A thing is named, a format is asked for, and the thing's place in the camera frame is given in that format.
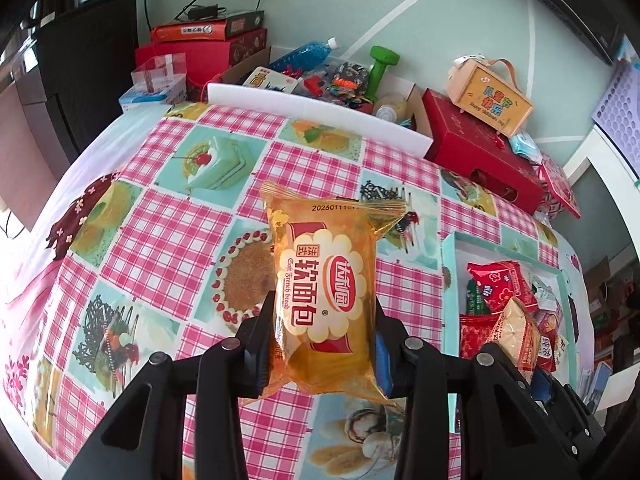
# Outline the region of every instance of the blue bottle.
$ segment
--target blue bottle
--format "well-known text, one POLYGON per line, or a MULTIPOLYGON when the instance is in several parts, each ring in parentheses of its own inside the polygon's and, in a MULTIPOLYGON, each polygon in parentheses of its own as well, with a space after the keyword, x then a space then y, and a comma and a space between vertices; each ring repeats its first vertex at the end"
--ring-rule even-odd
POLYGON ((299 77, 302 74, 297 75, 297 70, 302 69, 302 72, 308 72, 319 64, 324 63, 331 51, 337 48, 340 47, 335 38, 331 38, 326 43, 312 41, 277 59, 269 65, 269 68, 276 72, 284 72, 287 66, 290 66, 293 75, 299 77))

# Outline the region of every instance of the white bottle cap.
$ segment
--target white bottle cap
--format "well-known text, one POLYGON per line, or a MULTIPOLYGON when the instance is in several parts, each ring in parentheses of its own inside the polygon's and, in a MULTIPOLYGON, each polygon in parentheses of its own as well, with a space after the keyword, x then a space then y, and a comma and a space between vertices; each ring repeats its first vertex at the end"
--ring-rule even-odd
POLYGON ((381 106, 376 112, 376 117, 382 119, 383 121, 388 121, 390 123, 395 123, 398 120, 398 114, 396 114, 396 110, 392 106, 381 106))

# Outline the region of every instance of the clear plastic container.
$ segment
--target clear plastic container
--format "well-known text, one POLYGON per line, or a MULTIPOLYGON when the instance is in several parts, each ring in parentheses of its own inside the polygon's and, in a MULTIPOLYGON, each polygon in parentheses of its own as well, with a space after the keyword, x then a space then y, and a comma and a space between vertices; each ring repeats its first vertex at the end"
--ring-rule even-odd
POLYGON ((187 73, 184 53, 154 56, 131 72, 133 88, 141 92, 158 92, 174 84, 177 76, 187 73))
POLYGON ((406 119, 406 99, 400 94, 387 94, 376 101, 372 115, 390 123, 406 119))
POLYGON ((331 38, 326 43, 312 41, 277 59, 269 65, 269 68, 276 72, 284 72, 290 66, 293 73, 299 69, 302 69, 302 72, 308 72, 324 63, 331 51, 338 48, 340 46, 335 38, 331 38))

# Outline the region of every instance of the cherry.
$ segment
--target cherry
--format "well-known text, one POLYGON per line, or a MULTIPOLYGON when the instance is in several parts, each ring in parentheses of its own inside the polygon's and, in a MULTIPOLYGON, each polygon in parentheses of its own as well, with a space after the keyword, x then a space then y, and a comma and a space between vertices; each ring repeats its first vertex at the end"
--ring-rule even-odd
POLYGON ((194 161, 198 166, 206 166, 211 162, 211 155, 209 155, 209 153, 201 153, 194 161))

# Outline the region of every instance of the green dumbbell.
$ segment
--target green dumbbell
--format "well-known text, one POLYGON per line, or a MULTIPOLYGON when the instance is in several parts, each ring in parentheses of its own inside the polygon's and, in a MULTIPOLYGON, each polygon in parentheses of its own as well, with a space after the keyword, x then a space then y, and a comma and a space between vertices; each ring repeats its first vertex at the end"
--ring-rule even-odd
POLYGON ((400 55, 383 46, 372 46, 369 55, 375 59, 376 62, 373 64, 373 68, 369 73, 369 86, 367 86, 367 91, 364 92, 364 97, 375 101, 376 92, 380 86, 380 81, 382 81, 382 76, 385 75, 386 67, 389 65, 397 65, 398 61, 400 61, 400 55))

